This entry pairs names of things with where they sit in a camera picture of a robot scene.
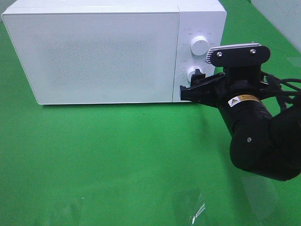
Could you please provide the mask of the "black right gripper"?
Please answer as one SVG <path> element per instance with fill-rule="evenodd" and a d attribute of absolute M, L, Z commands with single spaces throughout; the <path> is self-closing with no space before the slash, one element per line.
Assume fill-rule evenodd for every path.
<path fill-rule="evenodd" d="M 206 77 L 200 69 L 191 76 L 190 87 L 180 86 L 180 99 L 214 108 L 239 95 L 261 97 L 261 65 L 224 67 L 222 73 Z"/>

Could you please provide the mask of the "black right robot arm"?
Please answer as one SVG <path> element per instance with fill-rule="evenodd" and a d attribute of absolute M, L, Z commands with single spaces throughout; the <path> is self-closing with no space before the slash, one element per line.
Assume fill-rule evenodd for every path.
<path fill-rule="evenodd" d="M 224 67 L 205 77 L 196 70 L 181 100 L 219 110 L 231 135 L 237 168 L 287 181 L 301 172 L 301 90 L 297 79 L 279 79 L 259 66 Z"/>

